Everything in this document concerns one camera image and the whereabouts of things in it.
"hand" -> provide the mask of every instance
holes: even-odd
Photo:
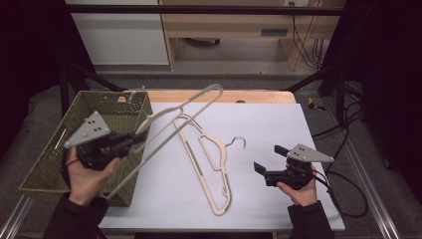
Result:
[[[312,167],[315,175],[316,169],[313,165]],[[284,193],[290,196],[295,205],[309,206],[317,203],[317,186],[316,180],[314,178],[305,187],[299,190],[294,190],[281,181],[277,183],[277,187],[279,187]]]
[[[67,165],[71,180],[69,200],[79,205],[88,206],[114,175],[120,164],[120,158],[114,158],[103,171],[84,168],[78,161],[77,151],[71,148]]]

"white tabletop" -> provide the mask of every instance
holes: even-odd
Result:
[[[152,103],[152,109],[156,113],[176,105]],[[204,104],[190,104],[184,112],[194,115],[202,106]],[[174,115],[157,120],[149,135],[155,134]],[[286,159],[274,153],[274,145],[291,149],[302,143],[315,148],[301,106],[215,103],[195,120],[224,143],[231,142],[235,136],[246,140],[246,148],[242,140],[227,147],[225,165],[233,196],[228,211],[221,216],[213,213],[177,134],[139,171],[130,207],[111,208],[100,227],[133,231],[277,231],[292,228],[287,210],[293,204],[291,199],[277,187],[266,186],[264,177],[254,170],[254,161],[267,170],[284,170]],[[172,124],[163,134],[174,129]],[[217,205],[223,205],[226,197],[222,192],[221,173],[214,172],[207,161],[201,161],[205,154],[197,143],[198,130],[192,125],[183,130],[192,143]],[[148,155],[161,139],[158,137],[149,144],[144,155]],[[212,143],[207,143],[207,147],[212,155],[218,154],[219,150]],[[315,167],[323,173],[320,163],[315,163]],[[344,230],[326,188],[319,183],[316,187],[331,229]]]

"black cable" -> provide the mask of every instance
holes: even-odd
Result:
[[[353,105],[356,105],[356,104],[359,104],[359,101],[357,101],[357,102],[352,102],[352,103],[350,103],[346,108],[345,108],[345,110],[344,110],[344,119],[346,119],[345,121],[344,121],[344,129],[345,129],[345,136],[344,136],[344,139],[343,139],[343,141],[342,141],[342,143],[341,143],[341,145],[340,145],[340,147],[338,148],[338,150],[337,150],[337,152],[335,153],[335,155],[333,156],[333,158],[337,158],[338,157],[338,155],[339,155],[339,153],[341,152],[341,149],[344,147],[344,145],[345,145],[345,143],[347,142],[347,138],[348,138],[348,116],[347,116],[347,113],[348,113],[348,111],[349,111],[349,109],[350,109],[350,107],[351,106],[353,106]],[[325,173],[327,173],[330,169],[331,169],[331,167],[332,167],[332,164],[333,164],[333,162],[331,162],[329,165],[328,165],[328,167],[326,168],[326,170],[325,170]]]
[[[356,121],[356,120],[360,120],[360,119],[362,119],[362,116],[359,116],[359,117],[354,118],[354,119],[350,119],[350,120],[349,120],[349,122],[348,122],[348,124],[351,124],[351,123],[353,123],[354,121]],[[329,136],[331,136],[331,135],[333,135],[333,134],[335,134],[335,133],[341,132],[341,131],[343,131],[343,130],[344,130],[344,128],[341,128],[341,129],[339,129],[339,130],[337,130],[337,131],[333,131],[333,132],[327,133],[326,135],[324,135],[324,136],[322,136],[322,137],[319,137],[319,138],[313,138],[313,140],[314,140],[314,141],[321,140],[321,139],[324,139],[324,138],[326,138],[326,137],[329,137]]]
[[[315,68],[316,65],[315,65],[314,62],[311,61],[310,57],[308,56],[307,49],[305,49],[304,43],[302,42],[302,39],[301,39],[301,36],[299,36],[299,33],[298,33],[297,29],[296,29],[295,15],[292,15],[292,18],[293,18],[293,42],[295,43],[296,48],[298,49],[299,53],[301,54],[302,58],[304,59],[305,63],[307,64],[307,66],[310,67],[310,68]],[[304,54],[302,53],[301,49],[298,47],[298,44],[296,43],[296,34],[298,34],[298,38],[299,38],[299,41],[302,44],[302,47],[304,49],[304,52],[307,55],[308,60],[310,60],[313,63],[313,66],[310,66],[310,64],[308,63],[308,61],[305,58]]]
[[[103,232],[102,232],[102,230],[100,229],[99,226],[97,226],[96,232],[97,232],[97,239],[107,239],[106,235],[103,234]]]
[[[345,95],[348,96],[348,97],[350,97],[351,99],[353,99],[355,101],[356,100],[360,101],[360,97],[357,97],[356,94],[355,94],[355,92],[350,91],[348,89],[346,89],[344,92],[345,92]]]
[[[357,99],[361,100],[362,99],[362,93],[358,92],[357,90],[355,90],[353,87],[351,87],[349,84],[346,84],[346,89],[345,89],[346,93],[349,93],[351,95],[353,95],[354,97],[356,97]]]
[[[322,67],[322,52],[323,52],[323,39],[314,39],[313,44],[313,60],[316,63],[316,68],[319,71]]]
[[[341,218],[343,218],[344,216],[348,216],[348,217],[352,217],[352,218],[361,218],[364,215],[366,215],[366,213],[368,212],[368,209],[369,209],[369,204],[368,204],[366,195],[363,193],[363,191],[355,183],[353,183],[350,179],[348,179],[347,177],[345,177],[345,176],[343,176],[343,175],[341,175],[341,174],[339,174],[337,172],[332,172],[331,171],[330,173],[341,177],[342,179],[344,179],[347,182],[349,182],[352,186],[354,186],[360,192],[360,194],[363,197],[363,201],[364,201],[364,209],[363,209],[363,212],[361,212],[359,214],[350,214],[350,213],[343,212],[342,209],[341,209],[340,203],[338,202],[337,198],[335,197],[334,191],[332,190],[332,188],[327,183],[326,177],[324,177],[322,175],[323,178],[324,178],[324,180],[325,180],[325,181],[323,181],[319,177],[313,175],[313,178],[315,180],[317,180],[318,182],[320,182],[322,185],[324,185],[326,187],[326,192],[328,193],[329,197],[331,198],[331,201],[334,204],[335,208],[338,210],[338,213],[340,214]]]
[[[345,119],[346,119],[346,120],[350,120],[352,117],[354,117],[354,116],[355,116],[356,114],[358,114],[358,113],[361,113],[361,111],[355,112],[355,113],[353,113],[350,117],[347,117],[347,118],[345,118]],[[318,136],[324,135],[324,134],[326,134],[326,133],[332,132],[333,130],[335,130],[335,129],[339,128],[339,127],[341,127],[341,124],[337,124],[337,125],[335,125],[335,126],[333,126],[333,127],[329,128],[329,129],[326,129],[326,130],[322,131],[322,132],[319,132],[319,133],[313,134],[313,135],[312,135],[312,138],[313,138],[313,139],[315,139],[315,137],[318,137]]]
[[[357,186],[354,182],[352,182],[350,179],[348,179],[347,177],[345,177],[344,175],[342,175],[342,174],[340,174],[340,173],[338,173],[338,172],[334,172],[334,171],[329,171],[329,172],[326,172],[325,174],[333,174],[333,175],[336,175],[336,176],[339,176],[339,177],[341,177],[342,179],[344,179],[345,181],[347,181],[348,183],[350,183],[354,188],[356,188],[358,191],[359,191],[359,193],[362,195],[362,198],[363,198],[363,201],[364,201],[364,209],[363,209],[363,212],[361,212],[361,213],[359,213],[359,214],[349,214],[349,213],[345,213],[344,212],[344,215],[345,216],[348,216],[348,217],[352,217],[352,218],[361,218],[361,217],[363,217],[364,215],[366,215],[366,213],[368,212],[368,210],[369,210],[369,203],[368,203],[368,200],[367,200],[367,197],[366,197],[366,195],[363,193],[363,191],[362,191],[362,189],[360,189],[360,187],[359,186]]]

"wicker basket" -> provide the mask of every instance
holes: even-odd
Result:
[[[62,194],[69,191],[61,174],[64,142],[94,111],[99,112],[108,127],[116,132],[133,131],[147,115],[152,114],[147,92],[79,92],[19,190],[49,205],[55,205]],[[112,192],[139,165],[141,158],[142,153],[130,154],[122,160],[115,176],[105,187],[104,194]],[[109,201],[110,206],[129,206],[135,185],[136,176]]]

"floor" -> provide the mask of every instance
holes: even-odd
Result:
[[[287,71],[286,58],[281,50],[277,40],[222,39],[217,46],[207,42],[183,40],[174,71],[151,66],[99,66],[98,70],[111,82],[130,89],[202,89],[219,83],[225,89],[277,91],[315,71],[305,64],[301,64],[295,72]],[[320,98],[316,92],[318,84],[312,83],[295,93],[297,102],[304,109],[311,134],[337,124],[332,116],[334,97]],[[93,82],[90,85],[93,88],[101,87]],[[309,107],[309,98],[313,98],[316,108]],[[345,99],[347,104],[355,101],[353,96],[346,96]],[[17,190],[19,184],[54,133],[55,125],[60,122],[58,87],[35,95],[31,99],[30,108],[32,111],[25,119],[13,145],[0,160],[0,191],[3,200],[0,203],[0,225],[4,225],[12,213],[22,195]],[[349,115],[356,113],[359,117],[359,111],[359,106],[353,105]],[[407,187],[400,172],[385,168],[382,152],[378,149],[370,128],[360,119],[350,123],[348,132],[347,142],[331,169],[346,176],[365,191],[361,184],[362,175],[355,170],[359,168],[356,162],[361,163],[375,193],[367,195],[372,200],[371,207],[363,217],[344,217],[346,230],[336,232],[336,238],[422,238],[421,204]],[[334,155],[344,137],[345,130],[315,138],[316,149]],[[363,211],[364,201],[357,189],[335,174],[329,175],[328,180],[344,212],[358,214]],[[379,208],[385,209],[385,212],[380,212]],[[39,238],[51,211],[51,206],[35,201],[16,238]],[[389,222],[392,223],[389,225],[392,230],[382,229],[383,223]],[[132,238],[132,235],[120,235],[120,238],[123,236]],[[289,232],[279,234],[279,238],[288,236]]]

